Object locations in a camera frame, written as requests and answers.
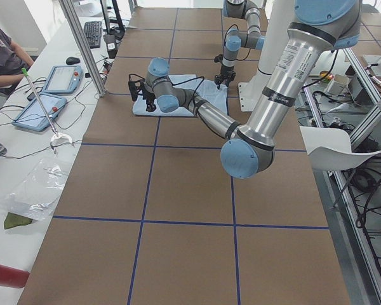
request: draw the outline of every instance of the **person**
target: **person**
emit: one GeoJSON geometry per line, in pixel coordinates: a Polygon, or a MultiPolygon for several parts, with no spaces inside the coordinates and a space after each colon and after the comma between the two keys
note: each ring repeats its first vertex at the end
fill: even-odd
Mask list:
{"type": "Polygon", "coordinates": [[[30,55],[0,29],[0,91],[11,94],[23,78],[21,68],[28,69],[33,63],[30,55]]]}

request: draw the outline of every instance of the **person's arm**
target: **person's arm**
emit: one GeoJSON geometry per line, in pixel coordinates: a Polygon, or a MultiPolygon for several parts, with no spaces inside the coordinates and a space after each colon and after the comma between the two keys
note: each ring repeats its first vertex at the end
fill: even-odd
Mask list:
{"type": "Polygon", "coordinates": [[[27,54],[27,52],[25,52],[23,50],[23,48],[16,42],[14,42],[14,40],[11,40],[11,44],[10,44],[10,48],[14,51],[14,53],[17,54],[18,57],[20,57],[29,67],[32,66],[32,64],[34,63],[34,61],[32,60],[32,58],[30,57],[30,55],[27,54]]]}
{"type": "Polygon", "coordinates": [[[0,75],[0,88],[10,86],[19,83],[23,79],[24,75],[0,75]]]}

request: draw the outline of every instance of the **tablet device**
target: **tablet device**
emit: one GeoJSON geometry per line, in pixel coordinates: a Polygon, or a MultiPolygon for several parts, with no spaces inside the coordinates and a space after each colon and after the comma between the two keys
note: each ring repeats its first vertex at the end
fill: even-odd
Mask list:
{"type": "Polygon", "coordinates": [[[82,79],[80,65],[55,65],[46,79],[42,92],[52,94],[70,94],[82,79]]]}
{"type": "MultiPolygon", "coordinates": [[[[66,98],[49,93],[39,93],[44,108],[51,119],[55,119],[66,104],[66,98]]],[[[16,127],[41,132],[50,125],[39,102],[34,98],[11,123],[16,127]]]]}

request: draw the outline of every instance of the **red cylinder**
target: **red cylinder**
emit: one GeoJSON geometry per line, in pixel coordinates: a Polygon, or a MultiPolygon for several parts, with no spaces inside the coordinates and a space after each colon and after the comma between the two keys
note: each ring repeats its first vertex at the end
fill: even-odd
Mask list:
{"type": "Polygon", "coordinates": [[[0,265],[0,286],[22,288],[27,283],[28,271],[0,265]]]}

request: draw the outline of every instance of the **light blue towel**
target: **light blue towel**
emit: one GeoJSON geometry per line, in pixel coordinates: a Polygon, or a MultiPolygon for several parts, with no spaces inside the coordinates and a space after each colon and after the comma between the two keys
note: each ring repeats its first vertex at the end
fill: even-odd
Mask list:
{"type": "MultiPolygon", "coordinates": [[[[188,79],[195,78],[194,74],[184,74],[184,75],[170,75],[170,79],[172,83],[181,83],[182,81],[186,81],[188,79]]],[[[200,79],[195,79],[193,81],[189,81],[188,83],[184,83],[178,86],[177,88],[183,89],[191,89],[194,90],[201,82],[200,79]]],[[[213,81],[209,81],[205,79],[203,83],[197,89],[197,92],[201,97],[210,102],[212,105],[219,108],[223,113],[227,114],[227,106],[226,106],[226,97],[227,97],[227,87],[225,85],[220,85],[220,89],[217,89],[216,84],[213,81]]],[[[133,106],[133,114],[137,116],[193,116],[193,114],[183,108],[179,107],[177,110],[169,113],[163,113],[155,101],[155,105],[157,109],[154,112],[147,112],[145,100],[142,99],[142,96],[138,96],[137,100],[133,106]]]]}

